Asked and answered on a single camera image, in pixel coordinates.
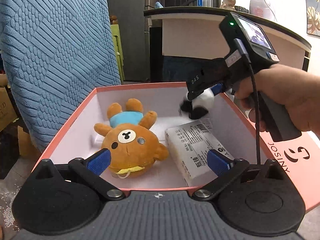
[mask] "black countertop edge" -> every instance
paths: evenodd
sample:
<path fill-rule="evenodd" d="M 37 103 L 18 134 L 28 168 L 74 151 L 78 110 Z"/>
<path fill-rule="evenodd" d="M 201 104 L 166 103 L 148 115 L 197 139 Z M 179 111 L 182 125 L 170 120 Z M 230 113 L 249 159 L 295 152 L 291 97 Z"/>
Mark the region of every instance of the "black countertop edge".
<path fill-rule="evenodd" d="M 164 7 L 164 8 L 146 10 L 143 13 L 144 13 L 145 17 L 148 17 L 151 15 L 171 14 L 171 13 L 203 13 L 203 14 L 226 16 L 228 12 L 230 12 L 230 10 L 221 9 L 221 8 L 214 8 L 214 7 L 176 6 L 176 7 Z M 232 12 L 239 14 L 241 16 L 244 16 L 247 19 L 249 19 L 257 24 L 262 24 L 264 26 L 267 26 L 267 27 L 272 28 L 274 30 L 280 31 L 284 34 L 287 34 L 288 36 L 301 42 L 303 45 L 305 45 L 307 48 L 309 48 L 311 50 L 311 44 L 307 40 L 305 40 L 297 33 L 289 30 L 286 27 L 283 27 L 282 25 L 280 25 L 278 23 L 266 20 L 264 18 L 255 16 L 252 14 L 248 14 L 248 13 L 243 13 L 243 12 L 238 12 L 238 11 L 232 11 Z"/>

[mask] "swan sticker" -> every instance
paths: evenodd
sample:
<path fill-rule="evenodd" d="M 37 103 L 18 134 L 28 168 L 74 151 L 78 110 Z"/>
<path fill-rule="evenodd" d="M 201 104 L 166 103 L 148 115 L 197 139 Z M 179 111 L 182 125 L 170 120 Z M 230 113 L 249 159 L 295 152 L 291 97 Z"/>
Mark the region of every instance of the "swan sticker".
<path fill-rule="evenodd" d="M 297 152 L 289 148 L 289 152 L 290 152 L 290 155 L 288 155 L 286 151 L 284 151 L 284 156 L 293 163 L 296 163 L 299 160 L 299 157 L 302 157 L 302 156 L 303 156 L 302 158 L 305 160 L 310 159 L 310 154 L 308 150 L 304 147 L 298 147 Z"/>

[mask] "barcode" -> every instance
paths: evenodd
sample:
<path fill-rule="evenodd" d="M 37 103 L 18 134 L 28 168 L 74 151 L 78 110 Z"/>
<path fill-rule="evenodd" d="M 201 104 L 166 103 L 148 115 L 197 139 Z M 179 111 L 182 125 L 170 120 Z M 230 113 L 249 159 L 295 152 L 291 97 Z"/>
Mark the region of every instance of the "barcode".
<path fill-rule="evenodd" d="M 209 132 L 207 128 L 203 124 L 197 124 L 197 127 L 201 130 L 201 132 Z"/>

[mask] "device screen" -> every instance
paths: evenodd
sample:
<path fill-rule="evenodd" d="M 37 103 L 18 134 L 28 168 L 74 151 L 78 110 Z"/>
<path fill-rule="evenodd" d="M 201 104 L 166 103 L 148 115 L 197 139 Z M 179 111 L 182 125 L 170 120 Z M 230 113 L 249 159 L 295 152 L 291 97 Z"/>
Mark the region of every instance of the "device screen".
<path fill-rule="evenodd" d="M 243 26 L 245 32 L 247 33 L 249 39 L 251 42 L 264 46 L 268 49 L 271 49 L 266 37 L 264 36 L 264 34 L 262 33 L 262 31 L 260 30 L 259 27 L 257 27 L 256 25 L 253 25 L 241 18 L 238 18 L 238 20 L 240 21 L 241 25 Z"/>

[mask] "bear's nose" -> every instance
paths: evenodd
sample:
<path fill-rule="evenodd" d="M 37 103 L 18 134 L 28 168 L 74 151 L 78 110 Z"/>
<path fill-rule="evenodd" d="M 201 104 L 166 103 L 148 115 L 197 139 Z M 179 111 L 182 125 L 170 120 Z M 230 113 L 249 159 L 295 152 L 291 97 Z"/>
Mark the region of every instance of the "bear's nose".
<path fill-rule="evenodd" d="M 136 138 L 136 133 L 133 130 L 123 130 L 118 134 L 120 143 L 132 142 Z"/>

